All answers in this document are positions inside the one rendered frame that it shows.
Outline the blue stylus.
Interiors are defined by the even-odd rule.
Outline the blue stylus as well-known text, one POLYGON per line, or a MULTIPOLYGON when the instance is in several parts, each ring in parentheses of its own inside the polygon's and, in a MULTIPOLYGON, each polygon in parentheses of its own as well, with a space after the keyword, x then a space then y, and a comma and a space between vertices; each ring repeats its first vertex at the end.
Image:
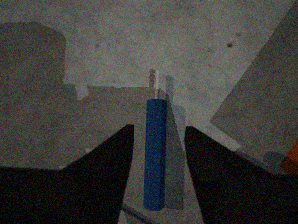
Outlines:
POLYGON ((147 100, 143 207, 160 211, 165 205, 167 101, 159 99, 160 70, 155 72, 155 99, 147 100))

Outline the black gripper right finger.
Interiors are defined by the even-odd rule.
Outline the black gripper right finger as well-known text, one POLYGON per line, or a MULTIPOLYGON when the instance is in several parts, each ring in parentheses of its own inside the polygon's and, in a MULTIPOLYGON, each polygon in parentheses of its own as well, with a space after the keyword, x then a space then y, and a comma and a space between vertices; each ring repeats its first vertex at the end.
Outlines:
POLYGON ((298 175, 271 174, 193 126, 184 143, 204 224, 279 224, 298 208, 298 175))

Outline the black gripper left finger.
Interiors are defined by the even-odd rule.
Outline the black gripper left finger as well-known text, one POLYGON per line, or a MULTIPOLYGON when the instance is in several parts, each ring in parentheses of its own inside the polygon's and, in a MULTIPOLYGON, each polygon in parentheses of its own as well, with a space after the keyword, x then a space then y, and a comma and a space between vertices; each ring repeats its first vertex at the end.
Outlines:
POLYGON ((133 145, 127 124, 61 170, 0 167, 0 217, 118 224, 133 145))

